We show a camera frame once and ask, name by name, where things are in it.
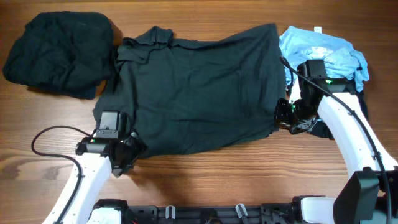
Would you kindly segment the dark green t-shirt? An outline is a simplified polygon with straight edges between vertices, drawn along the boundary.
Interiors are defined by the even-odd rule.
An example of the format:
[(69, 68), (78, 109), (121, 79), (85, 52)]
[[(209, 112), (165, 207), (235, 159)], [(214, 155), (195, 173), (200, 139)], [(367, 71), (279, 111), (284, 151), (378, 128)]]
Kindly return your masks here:
[(95, 104), (127, 113), (145, 157), (194, 154), (268, 137), (285, 95), (275, 24), (219, 41), (178, 39), (153, 27), (123, 39), (116, 78)]

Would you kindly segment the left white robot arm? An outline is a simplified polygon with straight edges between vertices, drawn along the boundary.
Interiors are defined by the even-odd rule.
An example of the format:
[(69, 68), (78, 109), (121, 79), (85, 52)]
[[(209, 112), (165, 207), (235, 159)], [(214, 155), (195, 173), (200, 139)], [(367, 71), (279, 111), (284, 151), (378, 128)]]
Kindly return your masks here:
[(127, 173), (145, 150), (127, 113), (103, 111), (95, 133), (76, 145), (71, 175), (44, 223), (122, 223), (125, 202), (97, 205), (96, 198), (111, 175)]

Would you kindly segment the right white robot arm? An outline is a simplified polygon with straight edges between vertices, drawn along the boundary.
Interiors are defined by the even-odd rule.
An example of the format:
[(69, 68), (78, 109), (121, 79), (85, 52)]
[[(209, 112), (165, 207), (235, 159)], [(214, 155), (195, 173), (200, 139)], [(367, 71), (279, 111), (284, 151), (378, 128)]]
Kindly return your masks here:
[(294, 102), (281, 98), (275, 125), (290, 134), (309, 132), (323, 121), (346, 164), (349, 179), (335, 198), (296, 197), (292, 221), (296, 223), (397, 223), (397, 161), (384, 149), (361, 111), (355, 85), (326, 75), (322, 60), (307, 60), (293, 69), (298, 80)]

